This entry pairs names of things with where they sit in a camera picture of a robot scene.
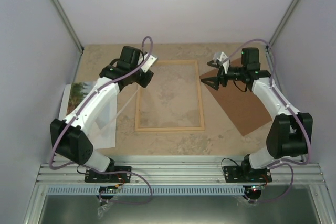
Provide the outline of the white photo mat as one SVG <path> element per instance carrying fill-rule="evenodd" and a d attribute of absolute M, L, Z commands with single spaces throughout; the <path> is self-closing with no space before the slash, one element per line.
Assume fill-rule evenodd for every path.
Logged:
<path fill-rule="evenodd" d="M 130 99 L 124 104 L 124 106 L 117 111 L 117 98 L 112 98 L 111 102 L 108 102 L 103 108 L 103 111 L 98 115 L 95 123 L 99 129 L 98 134 L 110 134 L 110 131 L 115 132 L 117 129 L 117 118 L 122 114 L 124 109 L 129 105 L 133 98 L 137 95 L 140 88 L 136 89 L 136 92 L 130 97 Z"/>

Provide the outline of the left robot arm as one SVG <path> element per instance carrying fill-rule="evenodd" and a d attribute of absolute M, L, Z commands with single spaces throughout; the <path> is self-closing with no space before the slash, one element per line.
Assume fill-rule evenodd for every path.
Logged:
<path fill-rule="evenodd" d="M 115 161 L 95 148 L 91 128 L 96 125 L 99 135 L 108 136 L 108 125 L 118 116 L 108 106 L 128 85 L 147 87 L 154 75 L 150 68 L 156 61 L 151 52 L 124 46 L 120 57 L 101 70 L 96 84 L 79 105 L 64 119 L 51 122 L 52 154 L 67 158 L 70 164 L 91 169 L 104 182 L 112 180 Z"/>

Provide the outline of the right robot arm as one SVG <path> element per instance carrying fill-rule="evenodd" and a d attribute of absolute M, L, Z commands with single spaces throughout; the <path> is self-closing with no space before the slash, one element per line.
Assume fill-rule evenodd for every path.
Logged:
<path fill-rule="evenodd" d="M 296 165 L 309 163 L 313 119 L 311 114 L 300 112 L 281 93 L 272 75 L 261 69 L 258 48 L 243 48 L 241 66 L 232 66 L 224 52 L 214 54 L 208 66 L 217 68 L 214 77 L 203 78 L 202 83 L 214 90 L 227 86 L 229 81 L 240 81 L 264 105 L 272 118 L 266 146 L 247 156 L 247 165 L 241 176 L 248 182 L 260 175 L 260 169 L 287 162 Z"/>

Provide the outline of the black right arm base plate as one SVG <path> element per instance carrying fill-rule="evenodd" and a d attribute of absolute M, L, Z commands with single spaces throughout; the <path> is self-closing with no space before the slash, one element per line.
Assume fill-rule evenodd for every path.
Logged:
<path fill-rule="evenodd" d="M 266 183 L 272 182 L 269 169 L 251 169 L 242 166 L 223 166 L 227 183 Z"/>

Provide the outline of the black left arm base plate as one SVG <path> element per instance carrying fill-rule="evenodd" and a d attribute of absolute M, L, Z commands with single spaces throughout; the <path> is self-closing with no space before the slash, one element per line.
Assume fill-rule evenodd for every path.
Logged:
<path fill-rule="evenodd" d="M 90 169 L 86 170 L 85 179 L 86 183 L 117 183 L 124 184 L 129 183 L 131 179 L 130 172 L 132 171 L 131 166 L 116 166 L 114 168 L 117 174 L 104 175 L 101 173 L 96 173 Z"/>

